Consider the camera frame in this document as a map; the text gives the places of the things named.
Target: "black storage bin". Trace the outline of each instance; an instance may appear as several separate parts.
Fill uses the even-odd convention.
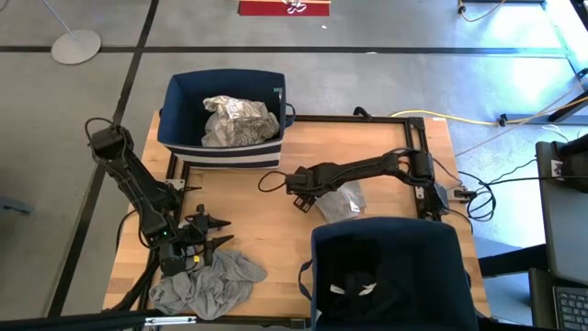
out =
[[[276,115],[278,134],[263,143],[239,147],[204,147],[207,97],[228,96],[261,101]],[[220,69],[172,76],[165,94],[157,140],[180,160],[202,168],[278,167],[286,121],[286,78],[258,70]]]
[[[313,330],[478,330],[450,225],[390,217],[324,225],[312,232],[312,260],[300,273],[310,266],[312,296],[300,275],[299,283]],[[376,285],[361,294],[366,284]]]

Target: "red mat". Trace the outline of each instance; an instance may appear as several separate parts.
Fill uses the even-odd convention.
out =
[[[245,0],[239,3],[239,14],[242,16],[288,16],[288,17],[328,17],[330,15],[330,2],[325,4],[304,4],[306,9],[294,14],[288,13],[289,5],[276,2]]]

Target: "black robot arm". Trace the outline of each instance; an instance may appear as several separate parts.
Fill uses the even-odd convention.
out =
[[[91,136],[90,148],[94,160],[117,181],[139,214],[147,246],[155,248],[177,241],[177,222],[170,212],[179,210],[180,194],[147,171],[132,151],[129,131],[119,125],[97,131]]]
[[[409,171],[400,167],[403,157],[407,158]],[[345,182],[377,176],[396,177],[404,184],[420,188],[425,195],[429,216],[438,217],[447,213],[447,192],[435,183],[433,156],[409,148],[395,149],[380,157],[344,165],[321,163],[310,168],[301,166],[294,174],[286,175],[286,192],[296,195],[294,205],[306,212],[319,197],[337,191]]]
[[[102,120],[110,125],[90,135],[87,124],[92,120]],[[204,263],[211,265],[214,250],[230,240],[232,235],[207,241],[207,232],[210,228],[221,228],[231,223],[210,217],[204,213],[204,206],[198,205],[197,213],[186,217],[187,225],[178,228],[180,192],[157,181],[149,173],[132,151],[134,145],[129,131],[110,120],[98,118],[88,120],[85,128],[92,157],[117,181],[119,189],[139,214],[139,228],[146,240],[143,244],[157,249],[158,266],[165,276],[174,276],[186,270],[189,247],[194,248],[194,254],[203,253]],[[197,245],[203,246],[199,252]]]

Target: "white stand base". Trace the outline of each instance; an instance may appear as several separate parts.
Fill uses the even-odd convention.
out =
[[[75,30],[58,38],[51,47],[51,56],[61,64],[86,62],[100,51],[102,40],[91,30]]]

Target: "bin handle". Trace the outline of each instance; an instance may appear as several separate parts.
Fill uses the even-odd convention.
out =
[[[310,301],[312,301],[311,293],[309,292],[309,289],[307,289],[306,286],[302,284],[302,272],[308,270],[311,265],[312,260],[304,262],[302,266],[300,266],[300,272],[298,274],[298,287],[300,288],[300,293],[302,293],[302,295],[304,295]]]
[[[286,106],[292,108],[292,117],[289,120],[286,120],[286,127],[288,128],[290,125],[294,124],[294,120],[296,119],[296,109],[289,103],[287,103]]]

